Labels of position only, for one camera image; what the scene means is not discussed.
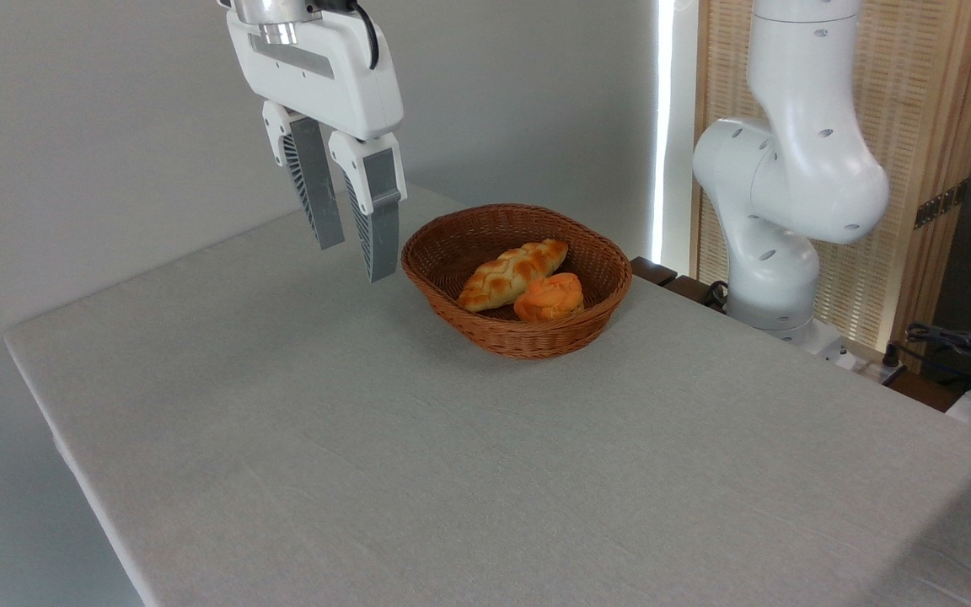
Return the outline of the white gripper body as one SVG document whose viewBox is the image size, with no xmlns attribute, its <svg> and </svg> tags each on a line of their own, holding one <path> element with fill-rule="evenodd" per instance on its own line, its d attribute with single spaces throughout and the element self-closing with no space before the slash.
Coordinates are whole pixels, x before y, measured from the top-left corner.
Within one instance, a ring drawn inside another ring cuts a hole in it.
<svg viewBox="0 0 971 607">
<path fill-rule="evenodd" d="M 324 11 L 296 26 L 296 45 L 270 45 L 254 24 L 226 12 L 228 34 L 249 87 L 325 126 L 367 141 L 392 133 L 405 118 L 388 40 L 375 27 L 378 62 L 356 13 Z"/>
</svg>

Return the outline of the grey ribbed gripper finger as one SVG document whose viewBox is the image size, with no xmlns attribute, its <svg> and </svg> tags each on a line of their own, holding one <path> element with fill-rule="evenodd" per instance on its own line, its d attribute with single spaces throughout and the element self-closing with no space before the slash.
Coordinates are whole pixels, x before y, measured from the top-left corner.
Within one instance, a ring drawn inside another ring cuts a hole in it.
<svg viewBox="0 0 971 607">
<path fill-rule="evenodd" d="M 358 141 L 333 131 L 329 151 L 346 181 L 367 276 L 378 282 L 400 260 L 400 203 L 408 196 L 400 143 L 392 133 Z"/>
<path fill-rule="evenodd" d="M 273 100 L 262 107 L 277 165 L 288 170 L 309 226 L 323 250 L 344 241 L 334 183 L 320 124 Z"/>
</svg>

